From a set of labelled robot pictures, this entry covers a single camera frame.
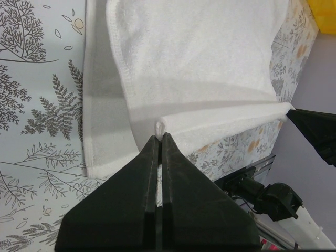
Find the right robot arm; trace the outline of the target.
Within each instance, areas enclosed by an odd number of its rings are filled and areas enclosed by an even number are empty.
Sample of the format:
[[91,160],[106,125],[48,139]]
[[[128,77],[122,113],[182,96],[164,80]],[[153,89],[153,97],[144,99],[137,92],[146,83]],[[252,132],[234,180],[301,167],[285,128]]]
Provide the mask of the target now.
[[[328,165],[335,165],[335,114],[297,109],[289,110],[287,117],[318,155]],[[284,183],[263,186],[242,175],[234,194],[252,203],[256,213],[266,214],[278,223],[302,249],[335,249],[290,186]]]

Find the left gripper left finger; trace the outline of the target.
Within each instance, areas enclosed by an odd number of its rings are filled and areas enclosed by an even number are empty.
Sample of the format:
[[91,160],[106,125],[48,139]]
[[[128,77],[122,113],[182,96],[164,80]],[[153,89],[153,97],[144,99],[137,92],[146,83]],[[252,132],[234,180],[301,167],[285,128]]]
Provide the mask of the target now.
[[155,251],[159,141],[141,152],[62,219],[55,251]]

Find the white towel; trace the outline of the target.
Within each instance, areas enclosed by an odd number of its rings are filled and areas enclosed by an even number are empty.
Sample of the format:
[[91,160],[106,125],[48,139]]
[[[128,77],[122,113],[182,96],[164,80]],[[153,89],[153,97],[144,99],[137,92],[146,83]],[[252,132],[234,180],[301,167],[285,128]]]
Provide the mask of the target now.
[[86,1],[83,149],[111,176],[149,137],[189,155],[282,119],[271,45],[287,1]]

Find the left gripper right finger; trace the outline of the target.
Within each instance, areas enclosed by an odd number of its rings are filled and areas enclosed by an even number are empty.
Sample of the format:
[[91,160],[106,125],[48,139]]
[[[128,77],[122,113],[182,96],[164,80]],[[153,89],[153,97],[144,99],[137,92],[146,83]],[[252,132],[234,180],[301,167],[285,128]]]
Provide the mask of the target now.
[[252,218],[179,150],[162,138],[162,248],[168,251],[258,251]]

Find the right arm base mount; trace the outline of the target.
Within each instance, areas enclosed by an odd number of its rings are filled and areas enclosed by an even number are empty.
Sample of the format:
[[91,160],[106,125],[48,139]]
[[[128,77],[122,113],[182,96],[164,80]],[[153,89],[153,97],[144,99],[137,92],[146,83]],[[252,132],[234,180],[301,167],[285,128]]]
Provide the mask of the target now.
[[215,180],[214,183],[233,200],[239,200],[247,206],[253,206],[266,188],[264,183],[275,157],[275,154],[271,154]]

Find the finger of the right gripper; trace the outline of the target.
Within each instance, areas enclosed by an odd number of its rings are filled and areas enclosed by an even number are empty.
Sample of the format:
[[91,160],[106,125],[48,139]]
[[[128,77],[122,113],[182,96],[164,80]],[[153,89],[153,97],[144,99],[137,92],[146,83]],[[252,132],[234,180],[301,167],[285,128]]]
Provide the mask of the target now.
[[287,117],[319,156],[328,165],[335,166],[335,114],[291,109]]

